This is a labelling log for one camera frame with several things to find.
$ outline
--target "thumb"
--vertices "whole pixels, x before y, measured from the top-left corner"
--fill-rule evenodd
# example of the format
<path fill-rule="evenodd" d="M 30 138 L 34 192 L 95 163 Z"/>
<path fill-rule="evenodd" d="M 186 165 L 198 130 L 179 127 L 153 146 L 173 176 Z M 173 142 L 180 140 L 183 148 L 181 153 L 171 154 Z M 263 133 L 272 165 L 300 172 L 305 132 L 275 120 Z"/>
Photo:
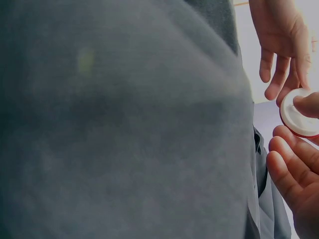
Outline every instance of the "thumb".
<path fill-rule="evenodd" d="M 312 38 L 310 31 L 299 14 L 291 31 L 296 58 L 296 70 L 302 87 L 309 89 L 308 72 L 312 65 Z"/>
<path fill-rule="evenodd" d="M 304 98 L 301 96 L 295 97 L 294 106 L 306 117 L 319 118 L 319 92 L 312 93 Z"/>

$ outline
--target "red rim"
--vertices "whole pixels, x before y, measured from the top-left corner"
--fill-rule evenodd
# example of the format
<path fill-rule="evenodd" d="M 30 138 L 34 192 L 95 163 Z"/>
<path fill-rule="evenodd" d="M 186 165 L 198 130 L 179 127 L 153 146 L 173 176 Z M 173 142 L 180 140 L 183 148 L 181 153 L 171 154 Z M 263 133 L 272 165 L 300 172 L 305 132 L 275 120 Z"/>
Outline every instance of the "red rim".
<path fill-rule="evenodd" d="M 304 136 L 304 135 L 300 135 L 296 132 L 294 132 L 291 128 L 289 128 L 286 123 L 284 122 L 283 118 L 281 117 L 281 112 L 280 112 L 280 108 L 279 108 L 279 115 L 280 115 L 280 119 L 283 122 L 284 126 L 286 126 L 295 136 L 298 136 L 300 138 L 307 138 L 307 139 L 311 139 L 311 138 L 317 138 L 319 136 L 319 134 L 314 135 L 314 136 Z"/>

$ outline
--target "white round lid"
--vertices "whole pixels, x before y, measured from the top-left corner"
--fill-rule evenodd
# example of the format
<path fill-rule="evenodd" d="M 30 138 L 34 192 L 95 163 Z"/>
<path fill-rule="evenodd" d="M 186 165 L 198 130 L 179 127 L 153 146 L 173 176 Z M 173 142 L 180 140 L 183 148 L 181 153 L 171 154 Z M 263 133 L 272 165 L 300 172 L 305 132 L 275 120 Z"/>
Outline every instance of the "white round lid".
<path fill-rule="evenodd" d="M 303 137 L 319 135 L 319 119 L 309 118 L 302 115 L 294 106 L 296 96 L 306 97 L 311 92 L 298 88 L 289 92 L 280 105 L 280 115 L 283 123 L 294 133 Z"/>

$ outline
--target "gray shirt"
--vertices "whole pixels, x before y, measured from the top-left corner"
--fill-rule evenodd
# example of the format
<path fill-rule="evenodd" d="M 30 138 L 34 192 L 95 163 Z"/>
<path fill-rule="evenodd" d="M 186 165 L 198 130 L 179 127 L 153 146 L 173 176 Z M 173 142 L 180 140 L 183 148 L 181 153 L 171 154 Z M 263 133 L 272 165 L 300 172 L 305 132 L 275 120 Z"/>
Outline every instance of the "gray shirt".
<path fill-rule="evenodd" d="M 223 25 L 181 0 L 2 4 L 0 216 L 13 239 L 244 236 L 253 103 L 229 2 L 216 2 Z"/>

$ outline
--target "fingernail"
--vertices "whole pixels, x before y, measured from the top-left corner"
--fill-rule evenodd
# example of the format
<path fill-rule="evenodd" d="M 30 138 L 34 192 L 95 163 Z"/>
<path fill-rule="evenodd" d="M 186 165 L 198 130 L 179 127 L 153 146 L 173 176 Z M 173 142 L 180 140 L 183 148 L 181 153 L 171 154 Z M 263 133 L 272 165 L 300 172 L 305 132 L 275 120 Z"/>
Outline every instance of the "fingernail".
<path fill-rule="evenodd" d="M 294 105 L 300 103 L 303 100 L 302 96 L 296 96 L 294 97 Z"/>

